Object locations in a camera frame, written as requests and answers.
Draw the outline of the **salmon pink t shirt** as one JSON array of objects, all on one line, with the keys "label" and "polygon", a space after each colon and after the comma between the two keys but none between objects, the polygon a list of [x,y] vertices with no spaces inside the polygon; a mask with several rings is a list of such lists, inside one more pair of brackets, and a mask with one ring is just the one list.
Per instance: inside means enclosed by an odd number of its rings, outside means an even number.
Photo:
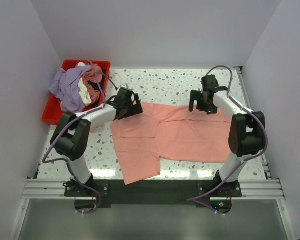
[{"label": "salmon pink t shirt", "polygon": [[161,158],[225,163],[231,121],[219,110],[207,114],[188,106],[142,103],[143,113],[111,123],[115,153],[126,185],[156,177]]}]

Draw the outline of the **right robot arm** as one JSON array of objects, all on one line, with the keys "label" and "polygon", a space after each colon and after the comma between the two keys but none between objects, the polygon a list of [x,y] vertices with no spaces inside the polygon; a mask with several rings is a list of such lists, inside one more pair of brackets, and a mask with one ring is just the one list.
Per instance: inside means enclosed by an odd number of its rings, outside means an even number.
[{"label": "right robot arm", "polygon": [[192,90],[188,110],[197,109],[208,115],[222,110],[230,118],[228,145],[230,154],[215,178],[213,192],[220,197],[230,190],[230,183],[239,179],[239,175],[249,160],[262,155],[268,146],[265,115],[253,111],[230,95],[229,87],[220,86],[215,75],[206,75],[201,79],[202,90]]}]

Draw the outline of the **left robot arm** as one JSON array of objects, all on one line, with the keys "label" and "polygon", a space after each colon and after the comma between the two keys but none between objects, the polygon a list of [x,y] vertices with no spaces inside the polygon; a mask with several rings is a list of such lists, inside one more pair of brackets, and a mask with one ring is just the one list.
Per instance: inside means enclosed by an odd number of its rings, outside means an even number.
[{"label": "left robot arm", "polygon": [[89,196],[94,190],[94,177],[84,158],[91,130],[141,113],[139,95],[122,86],[99,107],[62,115],[50,140],[50,148],[61,156],[57,161],[66,163],[71,179],[76,183],[75,189],[82,196]]}]

